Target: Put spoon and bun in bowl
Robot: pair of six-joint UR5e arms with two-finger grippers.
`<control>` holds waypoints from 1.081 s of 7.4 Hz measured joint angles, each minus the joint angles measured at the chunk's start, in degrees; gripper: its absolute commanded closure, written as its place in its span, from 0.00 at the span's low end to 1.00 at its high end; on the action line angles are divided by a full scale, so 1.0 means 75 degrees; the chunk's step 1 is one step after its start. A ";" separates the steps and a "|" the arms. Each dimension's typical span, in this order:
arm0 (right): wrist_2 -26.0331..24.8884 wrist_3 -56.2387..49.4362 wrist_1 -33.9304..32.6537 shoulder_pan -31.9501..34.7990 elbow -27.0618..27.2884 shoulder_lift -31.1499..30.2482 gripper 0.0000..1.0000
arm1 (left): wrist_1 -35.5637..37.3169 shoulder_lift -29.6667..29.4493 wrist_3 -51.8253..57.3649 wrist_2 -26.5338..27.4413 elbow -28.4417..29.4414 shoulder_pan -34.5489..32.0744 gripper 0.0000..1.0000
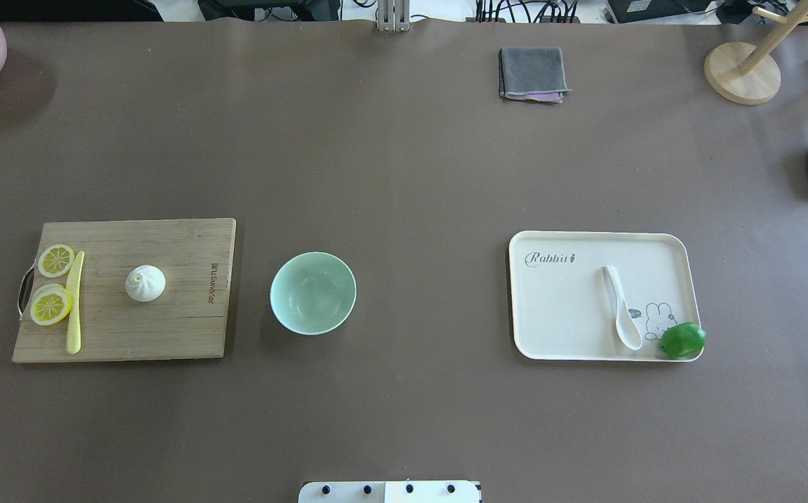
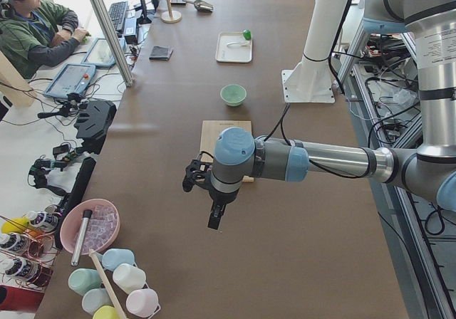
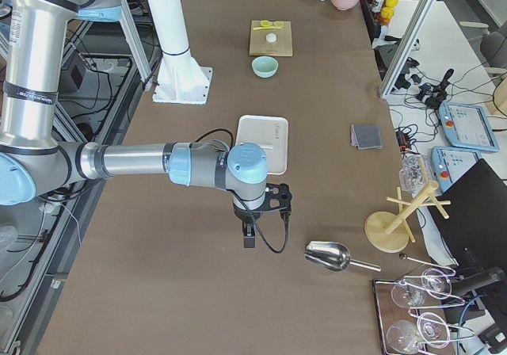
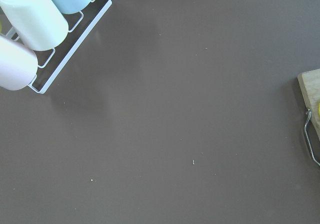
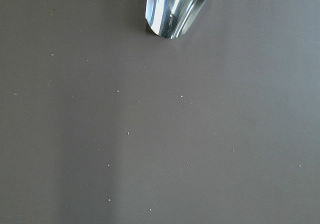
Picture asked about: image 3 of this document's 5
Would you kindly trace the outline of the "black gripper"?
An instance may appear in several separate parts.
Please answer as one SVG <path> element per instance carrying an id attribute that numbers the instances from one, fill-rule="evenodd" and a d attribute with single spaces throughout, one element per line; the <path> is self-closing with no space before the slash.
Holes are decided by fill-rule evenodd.
<path id="1" fill-rule="evenodd" d="M 265 189 L 264 200 L 257 208 L 251 208 L 253 218 L 259 219 L 269 212 L 279 212 L 283 221 L 288 221 L 292 213 L 292 194 L 289 185 L 285 183 L 268 183 Z M 255 227 L 251 222 L 242 222 L 243 247 L 253 249 L 255 247 Z"/>

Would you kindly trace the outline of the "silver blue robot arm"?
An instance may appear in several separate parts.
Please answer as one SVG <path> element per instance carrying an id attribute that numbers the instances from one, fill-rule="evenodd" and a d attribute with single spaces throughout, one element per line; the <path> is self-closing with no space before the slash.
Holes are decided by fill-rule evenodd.
<path id="1" fill-rule="evenodd" d="M 3 83 L 1 203 L 15 205 L 78 181 L 166 174 L 179 185 L 231 193 L 247 248 L 263 235 L 258 219 L 276 210 L 284 222 L 292 195 L 267 182 L 268 158 L 255 143 L 156 143 L 108 146 L 57 142 L 51 133 L 69 21 L 111 22 L 121 0 L 11 0 L 10 42 Z"/>

